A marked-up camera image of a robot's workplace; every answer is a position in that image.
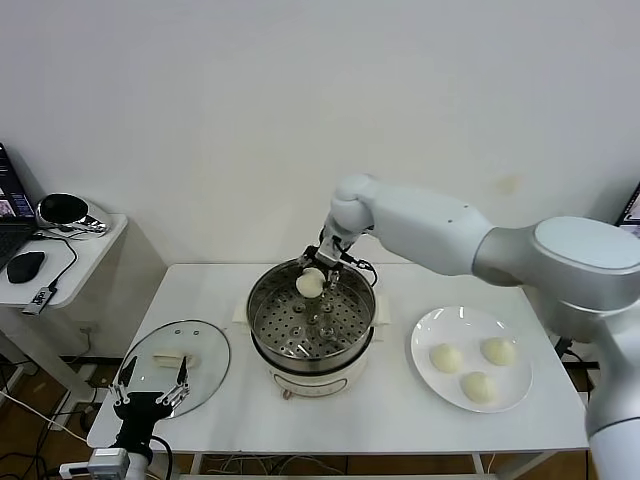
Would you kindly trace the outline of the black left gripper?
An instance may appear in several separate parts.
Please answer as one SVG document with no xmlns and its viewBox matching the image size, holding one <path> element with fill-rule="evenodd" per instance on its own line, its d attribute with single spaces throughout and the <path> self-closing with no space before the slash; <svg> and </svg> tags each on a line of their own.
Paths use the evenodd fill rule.
<svg viewBox="0 0 640 480">
<path fill-rule="evenodd" d="M 155 424 L 168 418 L 173 412 L 171 406 L 179 406 L 190 392 L 188 358 L 182 358 L 176 384 L 168 392 L 163 395 L 160 392 L 133 392 L 128 397 L 127 388 L 137 359 L 135 355 L 125 361 L 110 385 L 114 412 L 122 421 L 113 447 L 129 453 L 151 453 L 149 444 Z"/>
</svg>

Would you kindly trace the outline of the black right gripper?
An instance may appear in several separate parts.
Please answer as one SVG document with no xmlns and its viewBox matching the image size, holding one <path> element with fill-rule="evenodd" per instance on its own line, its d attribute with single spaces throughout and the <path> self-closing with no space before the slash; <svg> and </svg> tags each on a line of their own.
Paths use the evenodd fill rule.
<svg viewBox="0 0 640 480">
<path fill-rule="evenodd" d="M 352 232 L 337 224 L 325 224 L 320 231 L 318 244 L 307 246 L 305 253 L 295 260 L 302 271 L 307 268 L 328 271 L 324 287 L 324 299 L 327 302 L 333 302 L 339 297 L 340 269 L 344 258 L 349 262 L 349 250 L 361 236 L 362 232 Z"/>
</svg>

